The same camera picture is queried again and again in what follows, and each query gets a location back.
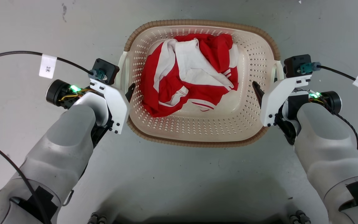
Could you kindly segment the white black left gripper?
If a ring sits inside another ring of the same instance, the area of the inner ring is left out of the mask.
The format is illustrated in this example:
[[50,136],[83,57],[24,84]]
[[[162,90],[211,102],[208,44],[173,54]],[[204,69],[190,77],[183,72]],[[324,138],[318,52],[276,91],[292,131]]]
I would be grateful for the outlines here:
[[95,127],[91,131],[91,140],[95,147],[108,131],[122,133],[136,84],[131,84],[126,94],[114,86],[94,79],[91,79],[90,87],[94,90],[89,93],[89,107],[96,117]]

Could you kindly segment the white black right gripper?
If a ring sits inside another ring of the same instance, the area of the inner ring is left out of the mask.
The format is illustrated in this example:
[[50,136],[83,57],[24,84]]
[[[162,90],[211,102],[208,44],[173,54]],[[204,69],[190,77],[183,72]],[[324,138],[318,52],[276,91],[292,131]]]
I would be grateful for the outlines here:
[[287,142],[293,146],[301,127],[297,119],[300,108],[309,103],[309,93],[297,88],[307,86],[311,75],[285,78],[275,82],[264,93],[260,85],[252,82],[260,106],[260,121],[264,127],[278,126]]

